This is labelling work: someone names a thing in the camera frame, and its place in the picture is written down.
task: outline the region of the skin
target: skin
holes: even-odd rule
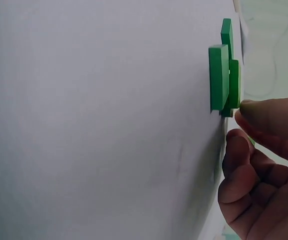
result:
[[[247,137],[288,160],[288,98],[244,101],[235,118],[243,130],[227,134],[221,211],[242,240],[288,240],[288,167]]]

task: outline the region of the fingernail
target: fingernail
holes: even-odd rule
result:
[[[253,100],[246,99],[242,101],[242,104],[248,104],[248,103],[253,103],[253,102],[254,102]]]

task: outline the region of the white surface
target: white surface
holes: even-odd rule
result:
[[[0,0],[0,240],[196,238],[224,138],[208,47],[234,14]]]

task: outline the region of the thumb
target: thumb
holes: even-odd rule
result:
[[[245,100],[240,113],[256,130],[288,140],[288,98]]]

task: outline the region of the green plastic piece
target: green plastic piece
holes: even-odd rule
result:
[[[251,142],[253,145],[256,144],[256,142],[255,142],[250,136],[249,136],[248,138],[249,138],[250,142]]]
[[[209,48],[211,109],[223,110],[229,95],[228,45]]]
[[[234,58],[234,37],[233,37],[233,25],[230,18],[223,20],[223,26],[221,31],[222,44],[227,44],[229,48],[229,60]]]
[[[229,60],[229,96],[228,107],[231,109],[238,109],[240,106],[240,92],[241,92],[241,67],[238,60]]]
[[[222,116],[226,117],[226,118],[233,118],[234,117],[234,110],[229,108],[226,104],[224,109],[222,110]]]

